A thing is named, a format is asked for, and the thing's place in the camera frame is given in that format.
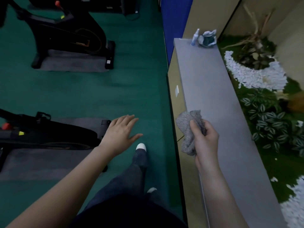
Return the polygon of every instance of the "person's left arm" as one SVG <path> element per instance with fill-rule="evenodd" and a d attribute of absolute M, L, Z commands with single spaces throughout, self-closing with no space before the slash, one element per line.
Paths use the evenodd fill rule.
<path fill-rule="evenodd" d="M 125 151 L 142 134 L 129 138 L 138 118 L 113 120 L 100 145 L 59 183 L 13 220 L 8 228 L 65 227 L 77 215 L 90 189 L 105 166 Z"/>

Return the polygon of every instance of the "spray bottle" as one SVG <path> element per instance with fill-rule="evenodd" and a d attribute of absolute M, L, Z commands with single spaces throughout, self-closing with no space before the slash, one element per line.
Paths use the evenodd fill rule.
<path fill-rule="evenodd" d="M 193 38 L 192 38 L 192 42 L 191 42 L 191 45 L 195 45 L 195 42 L 197 40 L 197 38 L 199 37 L 199 29 L 196 30 L 195 34 L 193 35 Z"/>

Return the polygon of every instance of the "person's right arm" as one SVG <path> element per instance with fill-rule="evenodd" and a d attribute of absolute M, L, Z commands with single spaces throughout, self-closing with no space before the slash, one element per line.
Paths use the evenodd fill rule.
<path fill-rule="evenodd" d="M 199 170 L 211 228 L 249 228 L 219 167 L 217 158 L 218 133 L 210 122 L 203 120 L 204 136 L 192 120 L 196 148 L 195 164 Z"/>

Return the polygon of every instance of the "dark shirt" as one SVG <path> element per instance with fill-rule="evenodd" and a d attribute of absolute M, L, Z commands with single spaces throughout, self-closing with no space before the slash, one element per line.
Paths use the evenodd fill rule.
<path fill-rule="evenodd" d="M 131 195 L 119 195 L 78 214 L 70 227 L 186 228 L 187 226 L 155 203 Z"/>

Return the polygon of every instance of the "black gym equipment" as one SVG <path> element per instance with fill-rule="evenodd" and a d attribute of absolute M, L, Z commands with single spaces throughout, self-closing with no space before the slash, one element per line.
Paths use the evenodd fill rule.
<path fill-rule="evenodd" d="M 98 146 L 111 121 L 102 120 L 99 139 L 97 133 L 83 127 L 51 121 L 51 115 L 38 112 L 35 117 L 13 114 L 0 109 L 6 128 L 0 129 L 0 171 L 13 149 L 86 150 Z"/>
<path fill-rule="evenodd" d="M 56 0 L 29 0 L 33 7 L 31 9 L 56 9 Z M 137 0 L 81 0 L 82 7 L 93 12 L 122 13 L 123 15 L 138 12 Z"/>
<path fill-rule="evenodd" d="M 48 56 L 48 50 L 53 49 L 106 57 L 105 69 L 113 69 L 115 42 L 106 40 L 104 31 L 82 7 L 80 0 L 57 0 L 56 6 L 65 14 L 61 19 L 33 15 L 13 0 L 4 1 L 1 10 L 5 10 L 8 4 L 11 5 L 17 18 L 25 21 L 34 34 L 37 54 L 32 68 L 39 69 Z M 4 19 L 5 15 L 0 19 L 0 26 Z"/>

